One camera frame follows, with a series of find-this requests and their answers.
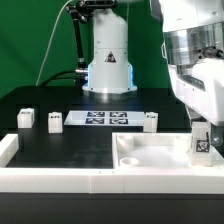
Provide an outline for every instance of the white divider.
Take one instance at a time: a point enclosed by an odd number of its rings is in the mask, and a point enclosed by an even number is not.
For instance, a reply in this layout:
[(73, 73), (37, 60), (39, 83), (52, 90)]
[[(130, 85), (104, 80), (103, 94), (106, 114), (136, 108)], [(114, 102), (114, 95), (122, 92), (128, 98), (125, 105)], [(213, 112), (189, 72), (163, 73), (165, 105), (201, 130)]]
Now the white divider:
[(8, 134), (0, 142), (0, 167), (5, 167), (19, 149), (17, 134)]
[[(224, 159), (217, 151), (213, 152), (211, 167), (186, 166), (182, 163), (175, 163), (174, 166), (167, 163), (162, 167), (160, 164), (164, 163), (141, 166), (141, 158), (137, 166), (120, 166), (119, 159), (124, 152), (117, 149), (116, 138), (121, 134), (125, 133), (113, 133), (113, 169), (0, 168), (0, 192), (224, 194)], [(162, 141), (170, 150), (175, 136), (183, 134), (131, 135), (134, 138), (132, 151), (137, 151), (139, 146), (155, 146), (156, 142), (161, 147)], [(0, 148), (0, 159), (6, 164), (18, 149), (18, 136), (6, 136)], [(156, 155), (159, 155), (158, 160), (164, 159), (163, 154)]]

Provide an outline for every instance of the black table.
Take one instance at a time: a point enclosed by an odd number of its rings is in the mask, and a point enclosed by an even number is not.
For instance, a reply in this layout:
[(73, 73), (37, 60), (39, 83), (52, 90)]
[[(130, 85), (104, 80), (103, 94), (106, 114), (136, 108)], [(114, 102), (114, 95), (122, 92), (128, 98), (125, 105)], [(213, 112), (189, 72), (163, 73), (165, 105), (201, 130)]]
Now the black table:
[[(35, 109), (32, 129), (17, 129), (21, 108)], [(69, 110), (158, 112), (158, 132), (190, 132), (182, 103), (169, 89), (140, 89), (135, 98), (101, 101), (73, 87), (20, 87), (0, 100), (0, 136), (18, 133), (8, 167), (112, 168), (112, 132), (142, 127), (64, 126), (48, 134), (48, 113)], [(0, 193), (0, 223), (223, 223), (223, 195)]]

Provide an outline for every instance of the white box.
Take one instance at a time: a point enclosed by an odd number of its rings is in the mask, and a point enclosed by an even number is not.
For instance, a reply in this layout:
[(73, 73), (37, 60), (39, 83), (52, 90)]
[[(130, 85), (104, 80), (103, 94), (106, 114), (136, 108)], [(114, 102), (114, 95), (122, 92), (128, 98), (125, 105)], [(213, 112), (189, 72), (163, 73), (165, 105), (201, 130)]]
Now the white box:
[(143, 132), (157, 132), (158, 113), (146, 113), (143, 125)]
[(34, 123), (34, 109), (21, 109), (17, 115), (18, 128), (32, 128)]
[(62, 113), (53, 112), (48, 114), (48, 132), (62, 133)]

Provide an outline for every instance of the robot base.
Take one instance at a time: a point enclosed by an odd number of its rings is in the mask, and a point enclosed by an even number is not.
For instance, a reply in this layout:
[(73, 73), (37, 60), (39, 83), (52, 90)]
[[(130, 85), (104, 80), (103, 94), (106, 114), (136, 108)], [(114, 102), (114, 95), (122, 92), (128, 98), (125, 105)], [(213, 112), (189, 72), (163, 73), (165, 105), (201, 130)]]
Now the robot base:
[(130, 89), (128, 92), (122, 93), (100, 93), (100, 92), (93, 92), (91, 90), (82, 90), (84, 96), (102, 99), (102, 100), (122, 100), (129, 97), (137, 96), (137, 87)]

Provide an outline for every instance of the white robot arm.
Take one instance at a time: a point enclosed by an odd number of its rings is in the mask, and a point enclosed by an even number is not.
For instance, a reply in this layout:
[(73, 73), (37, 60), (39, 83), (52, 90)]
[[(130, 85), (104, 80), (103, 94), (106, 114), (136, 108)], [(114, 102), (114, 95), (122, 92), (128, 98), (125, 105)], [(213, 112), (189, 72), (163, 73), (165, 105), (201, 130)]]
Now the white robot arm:
[[(111, 8), (116, 6), (116, 0), (79, 0), (76, 6), (68, 7), (75, 29), (78, 20), (86, 23), (93, 17), (94, 21), (94, 58), (88, 69), (83, 63), (82, 50), (78, 50), (79, 68), (76, 72), (88, 74), (88, 82), (83, 86), (84, 95), (100, 99), (120, 99), (136, 93), (132, 65), (128, 62), (128, 26), (123, 18), (113, 13)], [(81, 38), (76, 36), (76, 41), (80, 45)]]
[(222, 145), (224, 1), (150, 0), (150, 5), (154, 17), (162, 14), (162, 52), (175, 96), (192, 118), (210, 122), (211, 144)]

